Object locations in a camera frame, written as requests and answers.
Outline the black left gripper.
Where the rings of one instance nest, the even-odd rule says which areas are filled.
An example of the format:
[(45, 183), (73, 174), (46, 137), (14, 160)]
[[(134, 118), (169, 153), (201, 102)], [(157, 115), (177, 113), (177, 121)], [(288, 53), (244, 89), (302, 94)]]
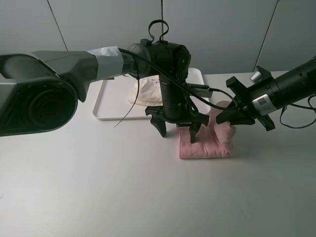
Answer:
[[(147, 116), (152, 116), (150, 123), (153, 125), (157, 131), (160, 133), (161, 137), (166, 136), (166, 124), (186, 124), (186, 123), (201, 123), (207, 125), (209, 122), (209, 116), (198, 113), (193, 115), (190, 111), (182, 112), (179, 117), (172, 118), (167, 116), (164, 111), (164, 106), (148, 106), (145, 109), (145, 114)], [(194, 143), (196, 140), (196, 135), (198, 134), (201, 124), (191, 124), (189, 127), (190, 133), (190, 143)]]

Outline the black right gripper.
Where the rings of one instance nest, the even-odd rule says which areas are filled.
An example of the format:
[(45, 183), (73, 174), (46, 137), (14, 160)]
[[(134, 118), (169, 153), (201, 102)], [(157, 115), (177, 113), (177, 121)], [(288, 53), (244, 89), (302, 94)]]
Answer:
[(226, 81), (226, 86), (235, 94), (238, 106), (230, 103), (216, 116), (217, 123), (254, 125), (258, 120), (266, 131), (275, 129), (275, 124), (269, 117), (269, 114), (276, 110), (273, 104), (276, 92), (273, 76), (259, 83), (253, 83), (250, 87), (244, 86), (236, 77), (231, 77)]

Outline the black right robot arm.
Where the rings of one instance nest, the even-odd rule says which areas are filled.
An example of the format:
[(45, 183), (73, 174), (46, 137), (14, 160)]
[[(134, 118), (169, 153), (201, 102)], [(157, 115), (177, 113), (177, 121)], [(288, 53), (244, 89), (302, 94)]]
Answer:
[(274, 78), (264, 68), (258, 66), (250, 77), (253, 85), (246, 87), (236, 77), (226, 81), (226, 86), (235, 94), (238, 108), (229, 106), (217, 117), (218, 124), (253, 125), (258, 120), (267, 131), (275, 129), (269, 114), (283, 109), (316, 93), (316, 59)]

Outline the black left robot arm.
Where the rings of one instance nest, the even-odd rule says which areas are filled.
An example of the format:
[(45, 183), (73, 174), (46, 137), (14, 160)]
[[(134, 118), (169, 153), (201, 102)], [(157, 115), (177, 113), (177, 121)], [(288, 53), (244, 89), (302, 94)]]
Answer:
[(196, 84), (186, 83), (191, 56), (187, 48), (148, 39), (130, 50), (36, 51), (0, 57), (0, 134), (12, 136), (53, 131), (64, 126), (86, 100), (91, 83), (130, 75), (158, 76), (162, 105), (147, 107), (162, 136), (166, 123), (189, 128), (191, 140), (209, 117), (193, 101)]

